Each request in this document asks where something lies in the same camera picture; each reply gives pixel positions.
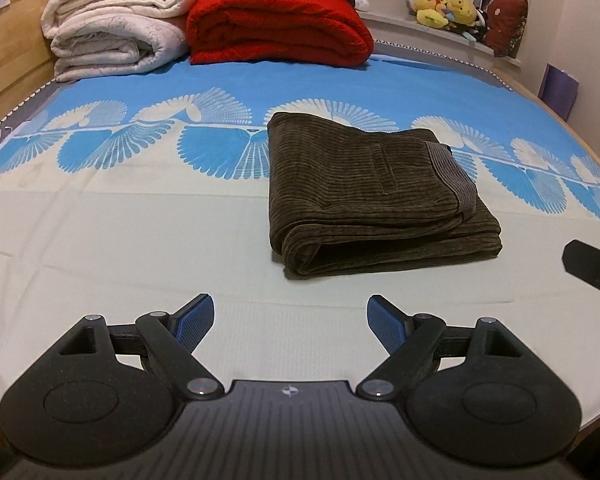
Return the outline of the dark brown corduroy pants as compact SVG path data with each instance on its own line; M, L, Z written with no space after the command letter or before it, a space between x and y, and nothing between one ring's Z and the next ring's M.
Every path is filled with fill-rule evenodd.
M272 251L301 276L496 257L501 227L427 129L365 132L277 112L268 121Z

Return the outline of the blue and white bed sheet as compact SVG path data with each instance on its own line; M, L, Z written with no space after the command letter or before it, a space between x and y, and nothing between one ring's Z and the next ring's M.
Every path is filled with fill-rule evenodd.
M289 275L268 241L278 112L369 132L427 128L500 222L492 260L324 278ZM235 378L359 382L385 355L370 296L452 325L501 320L600 415L600 292L568 275L600 248L600 166L560 122L483 70L376 55L343 70L176 63L48 86L0 130L0 397L82 316L112 324L206 292L196 356Z

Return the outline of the dark red plush toy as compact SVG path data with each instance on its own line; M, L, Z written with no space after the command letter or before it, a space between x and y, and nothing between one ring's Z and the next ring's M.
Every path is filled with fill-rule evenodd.
M528 0L491 0L486 6L483 43L496 58L514 58L527 24Z

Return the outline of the yellow plush toy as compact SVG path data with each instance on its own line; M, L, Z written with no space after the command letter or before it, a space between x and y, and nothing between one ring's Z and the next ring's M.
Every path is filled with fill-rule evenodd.
M444 12L446 18L457 25L486 27L483 15L469 0L446 0Z
M408 4L418 24L444 29L450 22L445 15L447 2L448 0L410 0Z

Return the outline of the white folded quilt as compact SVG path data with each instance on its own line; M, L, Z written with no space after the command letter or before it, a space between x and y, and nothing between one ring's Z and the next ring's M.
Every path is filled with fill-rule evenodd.
M43 36L59 82L151 72L183 56L196 0L48 0Z

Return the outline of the red folded blanket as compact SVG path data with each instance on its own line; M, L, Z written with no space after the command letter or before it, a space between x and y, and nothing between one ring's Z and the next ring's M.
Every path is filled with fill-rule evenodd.
M193 64L289 61L355 67L372 34L346 0L198 0L186 20Z

